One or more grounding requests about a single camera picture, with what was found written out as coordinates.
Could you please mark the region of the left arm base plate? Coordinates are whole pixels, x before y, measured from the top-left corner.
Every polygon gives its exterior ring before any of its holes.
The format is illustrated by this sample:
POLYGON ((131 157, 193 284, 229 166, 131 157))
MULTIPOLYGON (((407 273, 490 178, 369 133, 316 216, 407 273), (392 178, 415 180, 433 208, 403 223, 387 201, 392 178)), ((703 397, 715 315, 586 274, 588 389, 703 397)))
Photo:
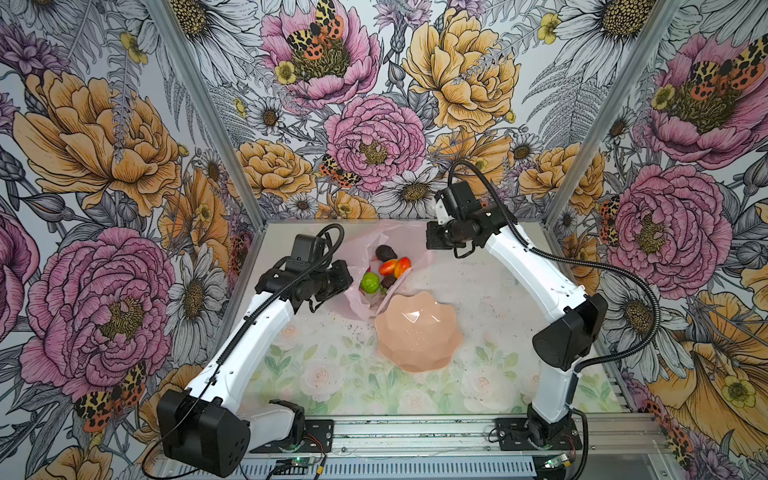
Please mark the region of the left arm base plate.
POLYGON ((290 439, 273 441, 252 450, 252 453, 330 453, 333 446, 335 422, 310 419, 304 424, 302 438, 297 443, 290 439))

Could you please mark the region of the dark avocado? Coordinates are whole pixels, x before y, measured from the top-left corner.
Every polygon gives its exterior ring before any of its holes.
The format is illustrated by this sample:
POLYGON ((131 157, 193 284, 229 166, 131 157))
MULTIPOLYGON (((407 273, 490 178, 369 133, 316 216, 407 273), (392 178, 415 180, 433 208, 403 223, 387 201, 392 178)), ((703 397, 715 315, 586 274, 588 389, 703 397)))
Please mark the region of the dark avocado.
POLYGON ((379 245, 375 250, 376 259, 382 263, 389 262, 391 260, 397 260, 398 255, 394 249, 389 245, 379 245))

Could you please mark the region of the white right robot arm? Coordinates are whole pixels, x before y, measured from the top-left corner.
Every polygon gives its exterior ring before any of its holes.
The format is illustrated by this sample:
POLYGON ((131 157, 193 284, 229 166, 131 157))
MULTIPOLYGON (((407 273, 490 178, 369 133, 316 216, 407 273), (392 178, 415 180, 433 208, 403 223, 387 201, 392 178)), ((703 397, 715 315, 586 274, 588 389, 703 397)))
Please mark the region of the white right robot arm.
POLYGON ((514 275, 543 313, 546 326, 532 338, 540 360, 539 383, 524 432, 534 447, 549 447, 570 429, 580 379, 576 367, 590 353, 607 302, 565 276, 523 230, 507 222, 503 208, 476 202, 461 208, 439 199, 435 213, 427 224, 429 250, 482 248, 514 275))

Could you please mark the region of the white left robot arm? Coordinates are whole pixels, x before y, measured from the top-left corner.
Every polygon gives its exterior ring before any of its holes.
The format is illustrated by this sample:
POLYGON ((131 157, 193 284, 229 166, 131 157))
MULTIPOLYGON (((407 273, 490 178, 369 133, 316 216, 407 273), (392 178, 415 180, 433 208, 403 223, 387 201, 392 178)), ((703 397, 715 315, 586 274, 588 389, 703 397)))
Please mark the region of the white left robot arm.
POLYGON ((238 411, 251 377, 300 307, 315 307, 352 283, 344 260, 317 266, 290 260, 265 272, 225 345, 185 387, 162 395, 157 419, 163 454, 196 471, 227 477, 257 448, 300 445, 303 407, 272 400, 245 417, 238 411))

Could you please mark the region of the green lime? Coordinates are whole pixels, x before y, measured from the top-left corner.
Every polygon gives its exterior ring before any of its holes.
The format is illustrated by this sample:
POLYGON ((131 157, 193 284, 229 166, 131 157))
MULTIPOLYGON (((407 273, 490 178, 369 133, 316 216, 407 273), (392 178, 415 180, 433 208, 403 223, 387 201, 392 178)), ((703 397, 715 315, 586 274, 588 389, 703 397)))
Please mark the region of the green lime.
POLYGON ((366 272, 360 282, 360 289, 369 295, 377 294, 381 289, 381 278, 373 272, 366 272))

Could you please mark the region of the pink flower-shaped bowl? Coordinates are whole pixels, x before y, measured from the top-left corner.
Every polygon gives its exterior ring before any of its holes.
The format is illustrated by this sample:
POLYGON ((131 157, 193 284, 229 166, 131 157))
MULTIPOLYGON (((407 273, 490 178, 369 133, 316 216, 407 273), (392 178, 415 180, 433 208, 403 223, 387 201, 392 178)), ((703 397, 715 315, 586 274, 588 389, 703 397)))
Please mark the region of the pink flower-shaped bowl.
POLYGON ((395 295, 374 326, 380 354, 407 373, 447 367, 464 342, 455 308, 427 291, 395 295))

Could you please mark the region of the red yellow mango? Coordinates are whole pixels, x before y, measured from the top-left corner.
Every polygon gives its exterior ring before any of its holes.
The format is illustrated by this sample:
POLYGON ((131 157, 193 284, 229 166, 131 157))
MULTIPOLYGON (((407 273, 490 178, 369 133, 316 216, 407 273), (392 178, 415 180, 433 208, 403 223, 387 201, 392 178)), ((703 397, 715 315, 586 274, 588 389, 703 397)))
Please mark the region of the red yellow mango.
POLYGON ((388 260, 388 261, 382 263, 380 265, 380 267, 379 267, 379 274, 382 277, 385 277, 385 276, 391 275, 391 274, 395 275, 395 270, 396 270, 396 267, 397 267, 397 263, 398 263, 397 259, 388 260))

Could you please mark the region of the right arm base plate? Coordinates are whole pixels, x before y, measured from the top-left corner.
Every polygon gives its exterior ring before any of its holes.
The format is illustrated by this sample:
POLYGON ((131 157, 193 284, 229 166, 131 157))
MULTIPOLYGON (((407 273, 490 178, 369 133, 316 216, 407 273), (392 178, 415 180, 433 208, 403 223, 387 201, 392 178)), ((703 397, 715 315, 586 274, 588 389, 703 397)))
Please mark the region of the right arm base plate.
POLYGON ((577 451, 582 440, 573 419, 566 415, 549 424, 523 417, 499 417, 490 436, 501 451, 577 451))

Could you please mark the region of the orange yellow mango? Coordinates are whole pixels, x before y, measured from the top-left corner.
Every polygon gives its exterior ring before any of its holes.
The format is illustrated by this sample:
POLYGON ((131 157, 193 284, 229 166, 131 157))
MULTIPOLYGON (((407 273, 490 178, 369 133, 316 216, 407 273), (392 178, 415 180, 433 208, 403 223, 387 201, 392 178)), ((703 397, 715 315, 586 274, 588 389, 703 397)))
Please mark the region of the orange yellow mango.
POLYGON ((411 260, 408 257, 402 257, 397 260, 395 264, 395 268, 393 270, 393 275, 396 279, 399 279, 410 268, 411 268, 411 260))

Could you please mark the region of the pink plastic bag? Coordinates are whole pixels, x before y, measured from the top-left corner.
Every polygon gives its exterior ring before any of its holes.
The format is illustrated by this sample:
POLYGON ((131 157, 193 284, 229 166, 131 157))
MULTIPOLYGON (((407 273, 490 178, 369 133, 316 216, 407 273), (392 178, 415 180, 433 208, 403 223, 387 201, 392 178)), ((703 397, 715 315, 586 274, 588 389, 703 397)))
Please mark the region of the pink plastic bag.
POLYGON ((409 275, 428 267, 425 221, 353 222, 335 259, 346 262, 352 286, 328 301, 336 314, 368 321, 382 313, 396 294, 405 292, 409 275))

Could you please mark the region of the dark purple plum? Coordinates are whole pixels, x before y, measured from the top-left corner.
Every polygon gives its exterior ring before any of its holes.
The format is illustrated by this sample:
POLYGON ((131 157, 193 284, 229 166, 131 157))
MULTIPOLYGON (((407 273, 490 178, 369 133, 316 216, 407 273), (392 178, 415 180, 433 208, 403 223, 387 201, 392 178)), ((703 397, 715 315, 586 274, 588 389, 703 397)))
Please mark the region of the dark purple plum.
POLYGON ((380 285, 383 289, 389 290, 397 281, 394 274, 387 275, 381 279, 380 285))

